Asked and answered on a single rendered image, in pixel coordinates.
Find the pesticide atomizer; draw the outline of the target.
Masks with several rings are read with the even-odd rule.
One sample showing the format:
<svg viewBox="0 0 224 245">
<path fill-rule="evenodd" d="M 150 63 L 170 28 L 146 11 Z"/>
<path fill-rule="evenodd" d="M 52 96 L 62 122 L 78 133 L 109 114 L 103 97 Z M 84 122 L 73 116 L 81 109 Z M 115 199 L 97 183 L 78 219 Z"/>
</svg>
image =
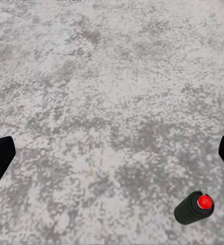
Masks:
<svg viewBox="0 0 224 245">
<path fill-rule="evenodd" d="M 194 191 L 189 194 L 184 201 L 174 209 L 175 219 L 183 225 L 196 223 L 202 219 L 210 217 L 214 212 L 214 202 L 207 195 L 207 188 L 202 186 L 200 191 Z"/>
</svg>

